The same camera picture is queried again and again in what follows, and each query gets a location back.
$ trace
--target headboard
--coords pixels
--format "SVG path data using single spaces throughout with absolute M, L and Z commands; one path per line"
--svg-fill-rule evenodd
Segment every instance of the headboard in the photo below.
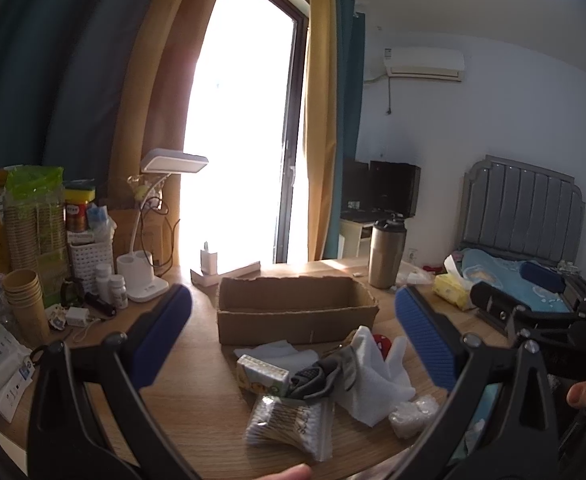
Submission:
M 486 155 L 464 176 L 456 246 L 556 266 L 576 260 L 583 218 L 572 176 Z

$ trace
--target blue gripper pad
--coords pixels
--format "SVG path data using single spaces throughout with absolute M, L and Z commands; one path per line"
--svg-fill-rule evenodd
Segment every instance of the blue gripper pad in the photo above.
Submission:
M 557 272 L 534 262 L 523 262 L 521 264 L 520 277 L 556 294 L 564 292 L 564 288 L 566 287 L 564 278 Z
M 412 286 L 405 286 L 395 294 L 395 316 L 433 384 L 450 392 L 468 358 L 460 342 L 460 332 L 449 318 L 434 312 Z
M 173 285 L 154 309 L 142 314 L 128 331 L 120 356 L 136 390 L 153 384 L 189 320 L 192 307 L 188 288 Z

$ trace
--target white basket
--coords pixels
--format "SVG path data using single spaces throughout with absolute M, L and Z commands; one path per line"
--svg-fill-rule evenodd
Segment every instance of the white basket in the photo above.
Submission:
M 113 267 L 113 242 L 98 242 L 87 245 L 69 245 L 73 276 L 82 280 L 84 292 L 97 294 L 95 266 L 109 264 Z

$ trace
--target white cloth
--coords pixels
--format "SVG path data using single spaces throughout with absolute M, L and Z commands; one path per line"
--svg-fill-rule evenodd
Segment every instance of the white cloth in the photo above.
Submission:
M 340 377 L 332 395 L 335 402 L 356 420 L 373 427 L 398 403 L 414 397 L 415 389 L 402 364 L 406 344 L 406 337 L 396 337 L 384 361 L 371 330 L 359 327 L 351 342 L 357 358 L 358 379 L 346 392 Z
M 291 375 L 304 368 L 309 367 L 320 357 L 313 350 L 298 351 L 288 341 L 275 341 L 255 348 L 238 348 L 234 351 L 238 357 L 250 355 L 265 363 L 284 368 L 291 372 Z

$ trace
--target air conditioner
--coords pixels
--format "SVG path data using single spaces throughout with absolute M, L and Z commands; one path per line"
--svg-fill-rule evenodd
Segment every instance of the air conditioner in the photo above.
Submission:
M 465 69 L 461 52 L 425 46 L 385 48 L 384 64 L 389 77 L 446 81 L 462 81 Z

